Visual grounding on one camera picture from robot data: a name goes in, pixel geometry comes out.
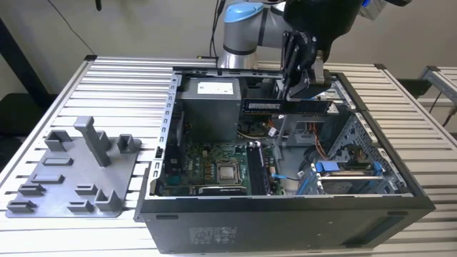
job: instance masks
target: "aluminum slotted table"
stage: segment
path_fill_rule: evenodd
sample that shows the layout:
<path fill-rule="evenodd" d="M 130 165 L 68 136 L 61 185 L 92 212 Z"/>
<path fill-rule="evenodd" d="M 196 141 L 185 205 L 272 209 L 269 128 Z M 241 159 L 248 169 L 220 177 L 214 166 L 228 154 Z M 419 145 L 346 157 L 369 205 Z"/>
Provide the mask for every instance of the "aluminum slotted table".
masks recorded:
<path fill-rule="evenodd" d="M 98 57 L 84 61 L 69 83 L 0 173 L 0 253 L 12 256 L 154 256 L 145 225 L 133 213 L 154 142 L 173 66 L 209 67 L 212 60 Z M 261 62 L 277 69 L 277 62 Z M 457 256 L 457 142 L 423 110 L 386 69 L 364 64 L 326 64 L 344 72 L 372 116 L 430 199 L 435 211 L 393 236 L 372 252 L 262 252 L 210 256 Z M 141 139 L 141 152 L 117 218 L 6 218 L 8 202 L 26 181 L 45 152 L 52 129 L 78 135 L 77 116 L 94 117 L 109 137 L 129 133 Z"/>

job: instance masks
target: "wire bundle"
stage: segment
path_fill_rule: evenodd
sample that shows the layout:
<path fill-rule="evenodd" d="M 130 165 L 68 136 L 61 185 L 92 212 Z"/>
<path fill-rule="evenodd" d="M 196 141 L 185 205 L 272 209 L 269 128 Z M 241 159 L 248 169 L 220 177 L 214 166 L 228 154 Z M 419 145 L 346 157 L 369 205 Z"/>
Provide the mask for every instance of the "wire bundle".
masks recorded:
<path fill-rule="evenodd" d="M 312 130 L 312 133 L 314 134 L 316 150 L 317 150 L 320 156 L 324 158 L 324 160 L 328 160 L 329 158 L 325 154 L 325 151 L 324 151 L 324 148 L 322 148 L 322 145 L 320 142 L 320 137 L 317 135 L 317 129 L 316 129 L 316 123 L 314 122 L 310 123 L 310 130 Z"/>

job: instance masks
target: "gray plastic holder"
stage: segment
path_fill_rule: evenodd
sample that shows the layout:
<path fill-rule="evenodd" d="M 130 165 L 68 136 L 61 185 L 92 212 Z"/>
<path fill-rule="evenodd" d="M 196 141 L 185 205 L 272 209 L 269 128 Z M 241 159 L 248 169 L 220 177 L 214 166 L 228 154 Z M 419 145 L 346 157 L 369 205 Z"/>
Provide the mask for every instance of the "gray plastic holder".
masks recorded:
<path fill-rule="evenodd" d="M 109 138 L 102 131 L 92 131 L 92 124 L 92 117 L 78 118 L 74 123 L 85 137 L 70 138 L 65 131 L 50 132 L 46 137 L 50 147 L 17 189 L 16 199 L 6 206 L 6 217 L 121 214 L 141 141 L 124 134 Z M 97 151 L 104 153 L 109 165 L 100 166 L 93 151 L 98 157 Z"/>

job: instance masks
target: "cable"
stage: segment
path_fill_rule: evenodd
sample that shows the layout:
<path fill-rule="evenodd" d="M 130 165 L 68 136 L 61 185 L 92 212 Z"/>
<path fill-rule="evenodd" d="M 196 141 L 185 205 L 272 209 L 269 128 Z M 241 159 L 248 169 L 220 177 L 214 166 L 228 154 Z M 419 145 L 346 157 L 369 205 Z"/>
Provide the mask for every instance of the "cable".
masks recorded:
<path fill-rule="evenodd" d="M 441 92 L 439 92 L 438 96 L 437 96 L 437 97 L 435 97 L 435 99 L 434 99 L 434 102 L 433 102 L 433 104 L 431 104 L 431 107 L 430 107 L 429 113 L 431 113 L 433 107 L 434 107 L 434 105 L 435 105 L 435 102 L 437 102 L 437 101 L 438 101 L 438 99 L 439 99 L 439 96 L 441 96 Z"/>
<path fill-rule="evenodd" d="M 217 0 L 216 7 L 214 7 L 212 37 L 210 37 L 210 40 L 209 40 L 209 57 L 213 57 L 212 46 L 214 46 L 216 16 L 217 16 L 217 7 L 218 7 L 218 5 L 220 5 L 220 0 Z"/>
<path fill-rule="evenodd" d="M 218 56 L 217 56 L 217 53 L 216 53 L 216 44 L 214 44 L 214 32 L 216 32 L 216 29 L 217 29 L 217 22 L 220 20 L 220 16 L 221 16 L 221 13 L 224 11 L 224 7 L 225 7 L 225 0 L 217 0 L 216 2 L 216 8 L 214 8 L 214 16 L 213 16 L 213 28 L 212 28 L 212 39 L 210 39 L 210 42 L 209 42 L 209 56 L 212 57 L 212 49 L 214 51 L 214 57 L 216 57 L 216 66 L 217 66 L 217 59 L 218 59 Z"/>
<path fill-rule="evenodd" d="M 280 130 L 274 127 L 273 122 L 272 122 L 272 119 L 269 119 L 268 125 L 270 126 L 270 128 L 276 129 L 276 131 L 280 131 Z"/>
<path fill-rule="evenodd" d="M 249 135 L 242 134 L 238 130 L 236 132 L 248 139 L 264 139 L 264 138 L 266 138 L 266 137 L 252 137 Z"/>
<path fill-rule="evenodd" d="M 85 41 L 82 40 L 82 38 L 81 38 L 81 37 L 78 36 L 78 34 L 74 32 L 74 30 L 73 30 L 70 24 L 68 23 L 68 21 L 66 21 L 64 15 L 60 13 L 60 11 L 58 11 L 56 5 L 50 2 L 50 0 L 46 0 L 46 1 L 48 1 L 48 3 L 52 5 L 52 7 L 54 8 L 54 10 L 56 10 L 56 12 L 58 13 L 60 17 L 62 17 L 62 19 L 64 19 L 64 21 L 65 21 L 68 27 L 70 28 L 70 31 L 72 31 L 73 34 L 77 36 L 77 38 L 81 40 L 81 42 L 85 44 L 85 46 L 86 46 L 86 48 L 89 49 L 90 53 L 94 55 L 92 48 L 88 46 L 88 44 L 85 43 Z"/>
<path fill-rule="evenodd" d="M 300 181 L 300 179 L 297 179 L 297 178 L 290 178 L 290 177 L 288 177 L 285 175 L 280 175 L 280 174 L 272 174 L 272 177 L 273 178 L 278 178 L 278 179 L 289 179 L 289 180 L 293 180 L 293 181 Z"/>
<path fill-rule="evenodd" d="M 445 119 L 443 123 L 442 123 L 442 127 L 445 127 L 450 121 L 450 117 L 451 117 L 451 114 L 447 115 L 447 118 Z"/>
<path fill-rule="evenodd" d="M 313 130 L 313 134 L 314 134 L 314 143 L 316 143 L 316 150 L 320 154 L 320 156 L 324 158 L 324 160 L 328 160 L 329 158 L 326 157 L 324 148 L 321 146 L 321 142 L 317 136 L 317 129 L 316 129 L 316 123 L 312 123 L 312 130 Z"/>

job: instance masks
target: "white wall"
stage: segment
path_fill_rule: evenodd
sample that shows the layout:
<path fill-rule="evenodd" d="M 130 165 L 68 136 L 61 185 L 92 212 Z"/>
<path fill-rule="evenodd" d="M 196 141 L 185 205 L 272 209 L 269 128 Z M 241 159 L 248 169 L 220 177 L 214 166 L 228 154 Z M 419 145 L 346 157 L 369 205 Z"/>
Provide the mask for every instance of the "white wall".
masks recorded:
<path fill-rule="evenodd" d="M 182 57 L 206 55 L 214 0 L 53 0 L 98 55 Z M 384 63 L 398 77 L 414 78 L 426 65 L 457 66 L 455 0 L 389 5 L 376 21 L 358 18 L 334 42 L 332 62 Z M 46 0 L 1 0 L 0 16 L 42 80 L 56 92 L 89 54 Z M 222 46 L 222 22 L 216 33 Z M 280 51 L 260 49 L 260 59 Z"/>
<path fill-rule="evenodd" d="M 0 55 L 0 100 L 10 93 L 25 93 L 25 88 L 18 81 L 5 59 Z"/>

